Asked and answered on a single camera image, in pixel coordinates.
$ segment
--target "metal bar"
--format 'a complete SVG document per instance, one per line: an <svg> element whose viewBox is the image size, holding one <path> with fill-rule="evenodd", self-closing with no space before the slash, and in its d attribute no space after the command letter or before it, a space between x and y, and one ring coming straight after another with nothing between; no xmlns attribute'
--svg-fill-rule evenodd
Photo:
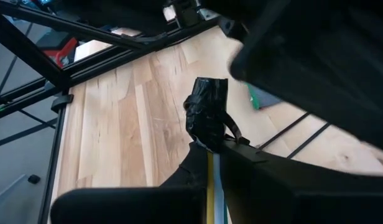
<svg viewBox="0 0 383 224"><path fill-rule="evenodd" d="M52 88L49 90L44 90L43 88L37 90L34 94L23 97L19 100L10 102L4 106L0 107L0 118L11 114L13 112L19 111L27 106L33 105L36 102L44 100L54 94L60 92L58 88Z"/></svg>
<svg viewBox="0 0 383 224"><path fill-rule="evenodd" d="M48 121L48 124L50 125L53 125L53 124L56 124L56 118L55 119L51 119L50 121ZM44 124L39 124L37 126L34 126L32 128L29 128L27 130L24 130L24 131L21 131L19 133L16 133L16 134L13 134L9 137L6 137L4 139L1 139L0 140L0 146L3 146L7 143L10 143L10 142L13 142L15 140L18 140L19 138L23 138L25 136L28 136L29 134L33 134L33 133L36 133L37 131L41 131L43 129L47 128L46 125Z"/></svg>
<svg viewBox="0 0 383 224"><path fill-rule="evenodd" d="M88 25L80 24L78 22L68 21L60 17L53 16L49 13L31 9L22 5L0 1L0 13L29 22L52 27L54 29L73 32L87 38L106 42L109 44L115 44L131 50L137 50L145 47L144 44L136 42L126 36L112 34L110 32L105 32Z"/></svg>
<svg viewBox="0 0 383 224"><path fill-rule="evenodd" d="M68 86L69 76L3 15L0 15L0 43L55 86Z"/></svg>
<svg viewBox="0 0 383 224"><path fill-rule="evenodd" d="M0 94L2 92L2 89L5 87L5 84L7 82L7 79L9 78L9 75L11 74L12 72L12 69L13 69L13 66L15 65L17 61L17 56L15 55L11 61L11 64L9 65L9 68L6 70L6 73L5 73L5 76L4 78L2 79L2 82L0 84Z"/></svg>
<svg viewBox="0 0 383 224"><path fill-rule="evenodd" d="M286 133L287 131L289 131L291 128L293 128L295 125L297 125L299 122L301 122L303 119L305 119L307 116L309 116L310 113L305 113L304 115L302 115L300 118L298 118L296 121L294 121L293 123L291 123L290 125L288 125L286 128L284 128L283 130L281 130L279 133L277 133L275 136L273 136L272 138L270 138L267 142L263 143L263 145L259 146L257 149L258 150L263 150L265 147L267 147L269 144L271 144L272 142L274 142L276 139L278 139L281 135L283 135L284 133Z"/></svg>
<svg viewBox="0 0 383 224"><path fill-rule="evenodd" d="M15 100L16 98L22 97L24 95L27 95L35 90L38 90L39 88L44 87L45 85L45 79L39 78L37 80L34 80L32 82L26 83L20 87L17 87L14 90L8 91L0 97L4 98L7 101Z"/></svg>
<svg viewBox="0 0 383 224"><path fill-rule="evenodd" d="M177 25L175 19L168 21L168 26L167 26L168 31L175 30L177 28L178 28L178 25ZM143 36L144 36L143 34L140 34L140 35L137 35L136 37L143 37ZM74 74L74 73L80 72L82 70L85 70L89 66L97 64L104 59L114 57L114 56L116 56L120 53L123 53L123 52L128 52L128 49L124 49L124 48L118 47L118 46L110 46L104 50L96 52L95 54L89 55L86 58L83 58L83 59L81 59L75 63L72 63L72 64L64 67L63 71L66 74ZM15 90L11 90L9 92L6 92L0 96L5 98L8 101L12 101L18 97L29 94L32 91L38 90L39 88L43 87L44 85L45 85L45 79L39 78L39 79L34 80L30 83L22 85L22 86L16 88Z"/></svg>
<svg viewBox="0 0 383 224"><path fill-rule="evenodd" d="M50 128L55 129L55 126L54 126L54 125L52 125L52 124L50 124L50 123L48 123L48 122L46 122L46 121L43 121L43 120L39 119L38 117L36 117L36 116L34 116L34 115L32 115L32 114L30 114L30 113L24 111L24 110L19 110L19 112L22 113L22 114L24 114L24 115L26 115L26 116L28 116L29 118L31 118L31 119L33 119L33 120L35 120L35 121L40 122L41 124L45 125L46 127L50 127Z"/></svg>
<svg viewBox="0 0 383 224"><path fill-rule="evenodd" d="M63 133L63 124L65 120L66 107L64 106L58 113L56 131L53 137L52 152L49 159L49 167L47 172L47 181L45 182L44 195L42 197L41 209L38 217L38 224L48 223L49 208L52 199L52 190L55 183L55 174L57 167L57 159L60 150L60 140Z"/></svg>
<svg viewBox="0 0 383 224"><path fill-rule="evenodd" d="M171 32L172 30L176 30L176 29L178 29L178 24L176 20L172 19L168 21L166 32ZM136 35L135 37L144 37L144 36L145 36L144 34L139 34L139 35ZM67 65L66 67L63 68L63 70L67 72L68 74L74 74L76 72L79 72L81 70L88 68L90 65L99 63L104 59L113 57L127 50L128 49L124 49L123 47L118 47L113 45L104 50L96 52L95 54L89 55L88 57L83 58L75 63Z"/></svg>
<svg viewBox="0 0 383 224"><path fill-rule="evenodd" d="M27 180L27 176L22 174L19 178L17 178L13 183L11 183L5 190L0 193L0 204L8 198L8 196L21 184Z"/></svg>
<svg viewBox="0 0 383 224"><path fill-rule="evenodd" d="M202 22L201 24L195 25L193 27L189 27L187 29L177 29L172 32L169 32L168 36L166 36L165 38L156 40L155 42L149 44L148 47L146 47L145 49L141 49L138 51L126 50L125 52L120 53L116 56L107 58L106 60L103 60L97 64L89 66L82 71L72 74L72 77L70 80L70 87L80 84L82 82L85 82L104 72L115 69L116 67L120 65L131 62L151 52L163 49L166 46L170 45L171 43L174 43L178 40L182 40L190 35L197 35L200 32L203 32L215 26L217 23L218 23L217 19L212 19L209 21ZM44 100L59 92L60 92L59 88L52 88L49 90L44 90L43 88L41 88L37 90L35 93L27 97L24 97L22 99L19 99L19 100L10 102L7 105L4 105L2 108L0 108L0 118L8 114L11 114L13 112L19 111L25 108L26 106L30 106L38 101Z"/></svg>
<svg viewBox="0 0 383 224"><path fill-rule="evenodd" d="M312 136L310 136L305 142L303 142L299 147L296 148L289 156L287 156L287 159L292 159L298 152L300 152L303 148L305 148L309 143L311 143L317 136L319 136L325 129L327 129L330 126L329 123L324 124L323 127L321 127L317 132L315 132Z"/></svg>

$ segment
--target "black cable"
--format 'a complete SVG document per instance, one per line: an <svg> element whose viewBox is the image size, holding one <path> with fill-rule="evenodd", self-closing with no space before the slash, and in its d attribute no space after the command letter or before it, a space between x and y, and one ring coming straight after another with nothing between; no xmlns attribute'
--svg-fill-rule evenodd
<svg viewBox="0 0 383 224"><path fill-rule="evenodd" d="M30 23L29 27L27 28L27 30L26 30L26 32L25 32L25 34L24 34L26 37L30 34L32 25L33 25L33 23ZM1 84L0 84L0 94L1 94L2 90L4 89L4 86L5 86L6 82L7 82L7 79L9 78L9 75L10 75L11 72L12 72L12 69L13 69L13 66L14 66L15 63L16 63L16 60L17 60L17 55L15 55L15 56L13 57L12 62L11 62L11 64L10 64L9 68L6 70L6 74L5 74L5 76L4 76L4 79L2 79L2 82L1 82Z"/></svg>
<svg viewBox="0 0 383 224"><path fill-rule="evenodd" d="M305 146L307 146L309 143L311 143L319 134L321 134L326 128L330 126L329 123L326 123L323 127L321 127L318 131L316 131L312 136L310 136L304 143L302 143L299 147L297 147L296 150L291 152L289 156L287 156L287 159L291 159L294 157L298 152L300 152Z"/></svg>
<svg viewBox="0 0 383 224"><path fill-rule="evenodd" d="M294 121L292 124L288 125L286 128L281 130L279 133L277 133L275 136L273 136L271 139L269 139L267 142L263 143L263 145L259 146L258 152L263 150L266 146L268 146L270 143L274 142L276 139L278 139L281 135L289 131L291 128L293 128L295 125L297 125L299 122L301 122L303 119L305 119L307 116L309 116L310 113L305 113L300 118L298 118L296 121Z"/></svg>
<svg viewBox="0 0 383 224"><path fill-rule="evenodd" d="M51 127L51 128L53 128L53 129L55 129L55 126L54 126L54 125L52 125L52 124L50 124L50 123L48 123L48 122L46 122L46 121L43 121L43 120L39 119L38 117L36 117L36 116L34 116L34 115L32 115L32 114L30 114L30 113L24 111L24 110L19 110L19 112L22 113L22 114L24 114L24 115L26 115L26 116L28 116L28 117L31 118L31 119L34 119L34 120L40 122L41 124L44 124L44 125L46 125L46 126L48 126L48 127Z"/></svg>

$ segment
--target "black bracket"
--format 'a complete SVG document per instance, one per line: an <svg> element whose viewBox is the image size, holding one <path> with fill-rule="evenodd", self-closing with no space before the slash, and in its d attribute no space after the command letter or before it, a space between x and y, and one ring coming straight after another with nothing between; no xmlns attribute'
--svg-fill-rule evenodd
<svg viewBox="0 0 383 224"><path fill-rule="evenodd" d="M15 6L20 6L21 0L5 0L4 2L8 2L14 4Z"/></svg>
<svg viewBox="0 0 383 224"><path fill-rule="evenodd" d="M248 35L247 30L240 22L236 22L225 17L219 20L219 27L226 37L244 42L244 38Z"/></svg>
<svg viewBox="0 0 383 224"><path fill-rule="evenodd" d="M63 106L66 106L68 103L73 102L73 99L74 95L72 94L59 96L56 100L52 102L52 106L50 107L50 109L55 113L59 113L59 109Z"/></svg>
<svg viewBox="0 0 383 224"><path fill-rule="evenodd" d="M135 42L142 43L142 44L149 44L151 42L161 40L165 37L168 37L168 33L166 33L166 32L159 34L159 35L155 35L153 37L133 37L133 36L126 35L126 34L121 34L121 38L123 38L123 39L135 41Z"/></svg>

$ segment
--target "wooden floor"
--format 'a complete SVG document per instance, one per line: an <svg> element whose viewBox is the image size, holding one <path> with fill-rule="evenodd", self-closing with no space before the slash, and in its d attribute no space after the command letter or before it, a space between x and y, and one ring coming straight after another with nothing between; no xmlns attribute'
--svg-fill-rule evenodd
<svg viewBox="0 0 383 224"><path fill-rule="evenodd" d="M107 44L80 46L76 58ZM182 103L196 77L228 78L228 113L252 145L264 143L304 114L281 103L252 108L247 86L231 78L228 63L239 43L217 27L152 53L71 89L53 200L71 189L160 185L188 153ZM266 150L289 155L325 122L309 116ZM383 175L372 148L330 126L296 160L353 173Z"/></svg>

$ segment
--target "black metal frame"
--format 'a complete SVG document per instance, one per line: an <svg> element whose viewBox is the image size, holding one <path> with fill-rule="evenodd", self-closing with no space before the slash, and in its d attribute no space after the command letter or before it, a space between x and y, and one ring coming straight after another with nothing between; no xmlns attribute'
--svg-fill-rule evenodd
<svg viewBox="0 0 383 224"><path fill-rule="evenodd" d="M106 42L112 44L112 46L64 68L60 68L2 14L67 31L84 38ZM19 1L0 1L0 43L43 76L6 93L1 94L0 91L0 99L5 102L0 104L0 118L20 111L41 123L36 127L0 140L0 146L46 127L55 128L39 223L46 223L48 220L65 108L63 107L59 110L57 119L47 122L28 114L22 109L57 93L67 93L69 88L79 83L97 77L104 72L108 72L151 52L177 44L215 26L217 23L217 19L209 21L201 19L201 21L194 26L180 27L179 22L175 18L168 21L167 29L163 34L155 37L146 37L144 34L131 37L127 35L117 35L88 25L67 21L49 13L20 5ZM50 82L53 88L46 89L46 82Z"/></svg>

